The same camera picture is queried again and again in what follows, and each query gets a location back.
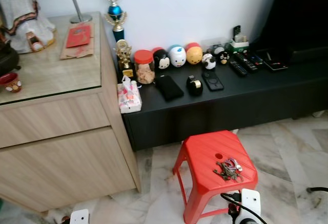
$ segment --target white wall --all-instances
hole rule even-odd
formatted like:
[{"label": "white wall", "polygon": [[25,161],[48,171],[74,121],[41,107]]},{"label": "white wall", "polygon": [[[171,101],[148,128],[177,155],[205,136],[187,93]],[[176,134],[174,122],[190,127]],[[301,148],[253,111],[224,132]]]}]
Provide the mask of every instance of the white wall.
[{"label": "white wall", "polygon": [[[72,0],[38,0],[47,16],[75,13]],[[126,40],[133,50],[164,48],[204,40],[227,40],[232,28],[241,25],[250,39],[255,39],[265,23],[273,0],[119,0],[128,13]],[[106,13],[107,0],[78,0],[82,12]],[[114,47],[111,27],[108,38]]]}]

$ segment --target glass tabletop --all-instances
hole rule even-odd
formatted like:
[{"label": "glass tabletop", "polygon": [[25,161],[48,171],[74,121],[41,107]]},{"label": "glass tabletop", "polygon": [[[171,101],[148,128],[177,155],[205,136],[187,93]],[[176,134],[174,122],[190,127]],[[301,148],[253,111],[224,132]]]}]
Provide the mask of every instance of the glass tabletop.
[{"label": "glass tabletop", "polygon": [[19,55],[18,74],[22,89],[18,93],[0,88],[0,105],[34,98],[101,87],[100,13],[91,13],[94,23],[94,54],[60,60],[70,26],[69,16],[49,18],[56,26],[55,42],[44,50]]}]

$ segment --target white dress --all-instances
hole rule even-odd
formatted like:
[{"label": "white dress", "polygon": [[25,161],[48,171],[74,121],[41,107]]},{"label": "white dress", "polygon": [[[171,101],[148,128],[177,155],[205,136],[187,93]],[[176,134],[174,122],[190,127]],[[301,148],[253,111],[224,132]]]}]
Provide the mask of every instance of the white dress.
[{"label": "white dress", "polygon": [[[0,29],[18,53],[40,50],[54,41],[55,26],[39,11],[36,0],[0,0],[0,10],[4,23]],[[29,42],[32,35],[40,43]]]}]

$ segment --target trophy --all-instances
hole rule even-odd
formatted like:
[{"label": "trophy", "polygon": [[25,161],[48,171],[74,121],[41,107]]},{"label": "trophy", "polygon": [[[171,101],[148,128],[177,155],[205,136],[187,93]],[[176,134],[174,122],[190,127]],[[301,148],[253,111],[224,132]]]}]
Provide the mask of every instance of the trophy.
[{"label": "trophy", "polygon": [[124,39],[124,28],[122,25],[126,22],[128,14],[122,11],[117,4],[117,0],[108,1],[111,2],[111,5],[109,6],[108,14],[105,15],[105,19],[113,26],[113,34],[117,42],[120,39]]},{"label": "trophy", "polygon": [[120,39],[116,43],[116,55],[118,57],[118,67],[123,75],[127,77],[134,77],[133,67],[131,64],[131,50],[132,47],[124,39]]}]

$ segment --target stool seat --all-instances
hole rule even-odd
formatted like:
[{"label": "stool seat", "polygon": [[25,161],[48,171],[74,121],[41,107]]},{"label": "stool seat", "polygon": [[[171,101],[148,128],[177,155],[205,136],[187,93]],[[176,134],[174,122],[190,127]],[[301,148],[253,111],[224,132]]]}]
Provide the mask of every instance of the stool seat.
[{"label": "stool seat", "polygon": [[[242,166],[240,172],[243,181],[224,180],[213,172],[221,172],[217,162],[224,162],[234,158]],[[182,162],[188,162],[193,180],[193,189],[187,202],[185,190],[179,174]],[[193,135],[186,139],[180,149],[173,173],[177,174],[184,204],[186,205],[183,217],[187,224],[194,224],[209,215],[228,212],[222,209],[202,214],[207,202],[220,193],[254,189],[258,182],[257,171],[237,135],[229,131],[220,131],[207,134]]]}]

